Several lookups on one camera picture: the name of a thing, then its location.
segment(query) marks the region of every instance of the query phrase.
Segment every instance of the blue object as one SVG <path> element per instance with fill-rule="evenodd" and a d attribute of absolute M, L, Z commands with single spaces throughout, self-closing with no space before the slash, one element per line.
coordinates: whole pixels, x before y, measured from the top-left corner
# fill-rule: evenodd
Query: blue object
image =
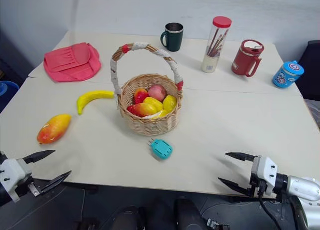
<path fill-rule="evenodd" d="M 12 81 L 0 81 L 0 112 L 18 91 L 19 86 Z"/>
<path fill-rule="evenodd" d="M 272 82 L 281 88 L 286 88 L 295 82 L 303 73 L 304 68 L 297 61 L 287 61 L 274 75 Z"/>
<path fill-rule="evenodd" d="M 161 159 L 167 159 L 172 153 L 172 146 L 162 139 L 156 139 L 151 143 L 153 153 Z"/>

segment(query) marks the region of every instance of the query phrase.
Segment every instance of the red apple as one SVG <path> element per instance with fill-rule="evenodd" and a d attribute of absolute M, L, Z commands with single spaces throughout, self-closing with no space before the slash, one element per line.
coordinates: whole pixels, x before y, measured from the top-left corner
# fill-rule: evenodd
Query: red apple
<path fill-rule="evenodd" d="M 158 101 L 163 101 L 167 95 L 165 88 L 162 85 L 156 84 L 152 85 L 148 91 L 149 96 L 157 99 Z"/>
<path fill-rule="evenodd" d="M 148 95 L 148 91 L 146 91 L 144 88 L 138 88 L 135 90 L 135 93 L 133 96 L 134 96 L 134 103 L 138 104 L 143 102 L 144 99 L 149 95 Z"/>

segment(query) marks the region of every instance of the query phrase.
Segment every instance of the dark green mug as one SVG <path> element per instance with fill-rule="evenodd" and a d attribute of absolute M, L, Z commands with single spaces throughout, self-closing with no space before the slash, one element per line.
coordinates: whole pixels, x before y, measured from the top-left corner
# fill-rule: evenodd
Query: dark green mug
<path fill-rule="evenodd" d="M 160 36 L 160 41 L 169 51 L 178 51 L 182 42 L 184 27 L 179 23 L 168 23 L 165 25 L 165 31 Z"/>

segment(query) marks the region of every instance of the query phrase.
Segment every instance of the table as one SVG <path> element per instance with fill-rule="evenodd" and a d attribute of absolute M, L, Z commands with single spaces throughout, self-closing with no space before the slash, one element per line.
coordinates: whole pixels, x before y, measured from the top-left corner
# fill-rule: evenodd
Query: table
<path fill-rule="evenodd" d="M 78 43 L 89 42 L 100 53 L 102 68 L 94 77 L 86 80 L 89 82 L 111 83 L 110 59 L 119 46 L 140 41 L 163 48 L 159 36 L 67 32 L 55 49 L 71 45 L 73 41 L 71 39 L 75 39 L 75 42 Z M 207 41 L 183 39 L 181 49 L 178 52 L 170 52 L 170 54 L 179 64 L 179 72 L 184 79 L 184 89 L 301 95 L 295 84 L 286 89 L 279 89 L 272 83 L 273 75 L 283 63 L 274 44 L 263 43 L 265 50 L 261 54 L 262 61 L 253 77 L 247 78 L 234 74 L 231 71 L 231 64 L 240 44 L 240 42 L 226 41 L 216 71 L 208 74 L 200 70 Z M 142 50 L 129 52 L 122 57 L 117 69 L 120 84 L 144 73 L 159 73 L 173 78 L 173 73 L 164 60 Z M 48 77 L 42 64 L 36 67 L 29 76 L 41 79 Z"/>
<path fill-rule="evenodd" d="M 230 151 L 269 156 L 281 173 L 320 178 L 320 133 L 301 96 L 185 89 L 180 123 L 160 137 L 173 145 L 172 156 L 157 161 L 150 137 L 128 129 L 115 99 L 94 100 L 77 115 L 79 95 L 112 88 L 28 78 L 0 114 L 0 149 L 17 158 L 55 149 L 32 164 L 33 176 L 72 170 L 67 181 L 88 184 L 234 194 L 217 177 L 247 187 L 252 165 L 225 156 Z M 60 113 L 73 115 L 65 136 L 39 145 L 38 131 Z"/>

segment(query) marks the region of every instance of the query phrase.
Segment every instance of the yellow fruit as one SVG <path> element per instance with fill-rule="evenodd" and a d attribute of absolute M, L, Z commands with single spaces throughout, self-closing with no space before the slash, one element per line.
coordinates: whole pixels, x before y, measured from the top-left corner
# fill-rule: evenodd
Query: yellow fruit
<path fill-rule="evenodd" d="M 36 139 L 40 144 L 47 144 L 57 141 L 66 132 L 72 116 L 60 114 L 51 118 L 39 131 Z"/>
<path fill-rule="evenodd" d="M 141 103 L 132 105 L 131 108 L 129 107 L 128 111 L 130 111 L 136 116 L 145 117 L 145 116 L 155 114 L 157 112 L 157 109 L 154 105 L 151 105 L 146 102 L 141 102 Z"/>
<path fill-rule="evenodd" d="M 78 100 L 76 101 L 78 114 L 81 115 L 83 108 L 92 100 L 95 100 L 98 98 L 113 98 L 113 97 L 114 97 L 113 91 L 103 91 L 103 90 L 88 91 L 84 93 L 82 96 L 79 96 Z"/>
<path fill-rule="evenodd" d="M 166 110 L 160 110 L 157 113 L 150 115 L 150 116 L 145 116 L 143 117 L 144 119 L 156 119 L 160 117 L 164 117 L 166 114 L 168 114 L 168 111 Z"/>
<path fill-rule="evenodd" d="M 168 112 L 171 112 L 176 107 L 176 105 L 177 99 L 172 95 L 167 95 L 163 100 L 163 108 Z"/>
<path fill-rule="evenodd" d="M 143 102 L 154 105 L 156 107 L 156 111 L 160 111 L 164 108 L 164 105 L 160 101 L 150 96 L 146 97 Z"/>

